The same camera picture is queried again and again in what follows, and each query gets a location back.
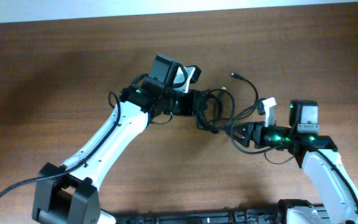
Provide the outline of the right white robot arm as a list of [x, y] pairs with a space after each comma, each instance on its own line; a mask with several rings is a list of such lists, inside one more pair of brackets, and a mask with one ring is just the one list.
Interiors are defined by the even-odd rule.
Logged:
[[292, 100], [289, 125], [277, 126], [275, 98], [256, 101], [264, 121], [233, 122], [224, 131], [233, 145], [248, 154], [254, 143], [257, 154], [286, 150], [316, 187], [331, 223], [358, 223], [358, 190], [347, 174], [339, 149], [330, 136], [319, 133], [318, 103]]

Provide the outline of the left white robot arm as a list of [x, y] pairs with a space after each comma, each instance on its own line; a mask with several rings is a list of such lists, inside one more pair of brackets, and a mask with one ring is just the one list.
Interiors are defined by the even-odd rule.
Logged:
[[45, 164], [35, 188], [32, 219], [38, 223], [115, 223], [101, 209], [99, 190], [129, 143], [155, 117], [194, 116], [198, 90], [190, 90], [201, 70], [158, 54], [149, 73], [123, 88], [113, 112], [95, 135], [61, 166]]

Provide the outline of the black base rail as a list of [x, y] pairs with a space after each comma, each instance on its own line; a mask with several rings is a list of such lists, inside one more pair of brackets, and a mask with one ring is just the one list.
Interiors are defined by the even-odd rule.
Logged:
[[246, 211], [187, 213], [174, 215], [116, 216], [118, 224], [276, 224], [282, 223], [277, 209], [248, 209]]

